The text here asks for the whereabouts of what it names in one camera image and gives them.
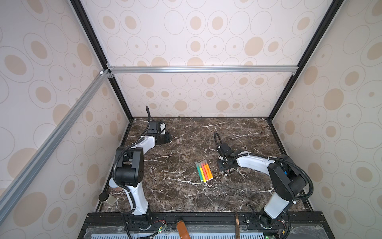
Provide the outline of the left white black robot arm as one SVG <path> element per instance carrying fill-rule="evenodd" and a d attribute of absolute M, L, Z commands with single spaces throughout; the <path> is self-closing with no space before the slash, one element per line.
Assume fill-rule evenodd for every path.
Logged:
<path fill-rule="evenodd" d="M 144 155 L 157 145 L 172 141 L 166 124 L 161 120 L 149 120 L 146 130 L 138 140 L 116 150 L 111 176 L 116 186 L 122 188 L 129 198 L 129 214 L 142 216 L 147 214 L 149 203 L 143 192 Z"/>

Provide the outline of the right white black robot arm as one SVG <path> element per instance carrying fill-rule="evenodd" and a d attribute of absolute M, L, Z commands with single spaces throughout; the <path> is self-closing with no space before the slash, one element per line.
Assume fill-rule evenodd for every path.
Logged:
<path fill-rule="evenodd" d="M 220 171 L 228 172 L 242 167 L 270 177 L 274 194 L 258 216 L 264 227 L 270 227 L 293 202 L 308 199 L 314 192 L 312 179 L 286 154 L 265 157 L 244 150 L 233 150 L 222 142 L 216 144 L 216 150 L 219 154 Z"/>

